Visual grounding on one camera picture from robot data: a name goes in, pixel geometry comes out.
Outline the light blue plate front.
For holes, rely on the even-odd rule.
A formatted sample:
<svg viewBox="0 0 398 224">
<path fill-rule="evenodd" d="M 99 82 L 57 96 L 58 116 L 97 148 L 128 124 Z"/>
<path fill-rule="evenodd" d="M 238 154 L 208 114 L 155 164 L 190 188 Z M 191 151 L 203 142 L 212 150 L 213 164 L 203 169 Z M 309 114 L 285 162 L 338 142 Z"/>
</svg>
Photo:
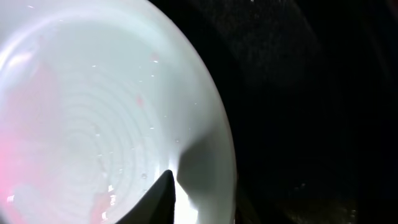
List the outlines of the light blue plate front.
<svg viewBox="0 0 398 224">
<path fill-rule="evenodd" d="M 149 1 L 1 1 L 1 222 L 117 223 L 167 170 L 174 223 L 232 223 L 218 90 Z"/>
</svg>

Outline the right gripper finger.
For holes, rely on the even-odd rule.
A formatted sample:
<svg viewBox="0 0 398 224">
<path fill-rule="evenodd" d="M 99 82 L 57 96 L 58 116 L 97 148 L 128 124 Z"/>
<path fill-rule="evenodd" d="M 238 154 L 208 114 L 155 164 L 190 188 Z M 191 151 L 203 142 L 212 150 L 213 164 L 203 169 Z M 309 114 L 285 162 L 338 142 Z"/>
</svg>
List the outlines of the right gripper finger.
<svg viewBox="0 0 398 224">
<path fill-rule="evenodd" d="M 117 224 L 174 224 L 175 181 L 166 170 Z"/>
</svg>

